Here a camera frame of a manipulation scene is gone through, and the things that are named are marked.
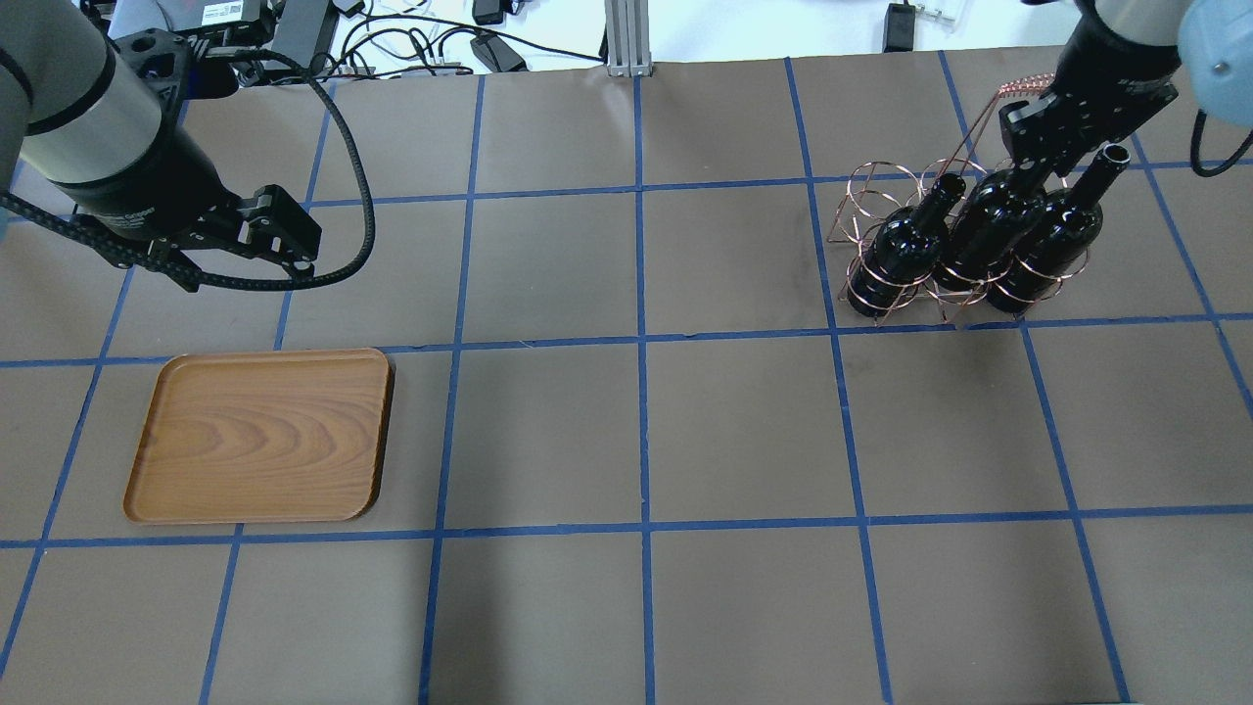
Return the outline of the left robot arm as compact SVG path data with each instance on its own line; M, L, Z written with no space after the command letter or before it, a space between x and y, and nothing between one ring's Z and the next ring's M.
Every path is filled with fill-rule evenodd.
M238 197L178 123L200 59L160 28L113 43L68 1L3 4L3 177L33 168L79 210L63 219L3 188L3 207L113 267L202 286L282 293L318 275L321 227L281 187Z

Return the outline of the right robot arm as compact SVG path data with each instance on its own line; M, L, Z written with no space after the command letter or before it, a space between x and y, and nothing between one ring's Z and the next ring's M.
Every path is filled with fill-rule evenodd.
M1083 1L1053 80L1037 98L1002 108L997 121L1012 167L1069 174L1084 157L1131 136L1178 98L1177 71L1197 103L1187 160L1217 177L1250 152L1240 140L1214 167L1202 158L1210 120L1250 128L1248 1Z

